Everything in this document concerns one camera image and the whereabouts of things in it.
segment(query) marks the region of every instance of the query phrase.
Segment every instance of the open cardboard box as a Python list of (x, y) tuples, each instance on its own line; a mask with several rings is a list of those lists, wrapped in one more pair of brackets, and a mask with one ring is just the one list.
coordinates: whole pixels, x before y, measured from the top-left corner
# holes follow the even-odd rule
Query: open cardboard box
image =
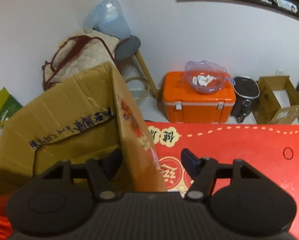
[[(260, 77), (258, 86), (260, 96), (253, 108), (257, 124), (291, 124), (299, 116), (299, 94), (290, 82), (289, 76)], [(281, 105), (282, 101), (274, 94), (284, 90), (290, 106)]]
[(123, 153), (112, 180), (116, 191), (166, 190), (142, 114), (117, 68), (105, 62), (52, 87), (5, 122), (0, 194), (17, 190), (58, 161), (81, 164), (116, 148)]

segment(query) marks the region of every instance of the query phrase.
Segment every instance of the light blue bag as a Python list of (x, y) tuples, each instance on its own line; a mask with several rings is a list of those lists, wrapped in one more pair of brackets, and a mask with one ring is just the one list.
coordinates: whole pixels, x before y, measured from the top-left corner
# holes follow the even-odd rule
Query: light blue bag
[(86, 17), (83, 28), (86, 32), (94, 28), (121, 41), (131, 36), (131, 29), (125, 21), (121, 5), (117, 0), (103, 0), (96, 5)]

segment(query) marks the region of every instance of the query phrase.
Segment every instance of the black rice cooker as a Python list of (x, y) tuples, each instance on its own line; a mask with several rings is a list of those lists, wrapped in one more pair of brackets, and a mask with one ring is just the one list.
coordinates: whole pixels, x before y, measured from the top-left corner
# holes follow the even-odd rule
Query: black rice cooker
[(249, 77), (238, 76), (234, 78), (234, 81), (236, 102), (231, 116), (234, 116), (238, 123), (242, 123), (251, 113), (253, 104), (260, 95), (260, 89), (257, 83)]

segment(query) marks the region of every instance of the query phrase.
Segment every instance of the wall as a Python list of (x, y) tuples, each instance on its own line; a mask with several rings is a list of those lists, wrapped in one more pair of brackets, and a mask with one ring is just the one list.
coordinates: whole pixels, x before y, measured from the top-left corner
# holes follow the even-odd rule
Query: wall
[(0, 89), (23, 105), (42, 90), (42, 69), (78, 29), (67, 0), (0, 0)]
[[(80, 24), (100, 1), (71, 0)], [(281, 69), (295, 86), (299, 81), (299, 21), (295, 19), (226, 2), (119, 1), (159, 86), (166, 72), (203, 59), (227, 68), (232, 76), (257, 79)]]

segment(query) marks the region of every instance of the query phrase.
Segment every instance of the wall outlet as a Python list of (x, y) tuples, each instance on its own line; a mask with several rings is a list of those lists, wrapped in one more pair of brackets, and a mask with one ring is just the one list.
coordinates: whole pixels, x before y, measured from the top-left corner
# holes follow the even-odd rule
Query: wall outlet
[(276, 70), (276, 73), (275, 73), (275, 76), (284, 76), (284, 70), (282, 70), (282, 69), (277, 69), (277, 70)]

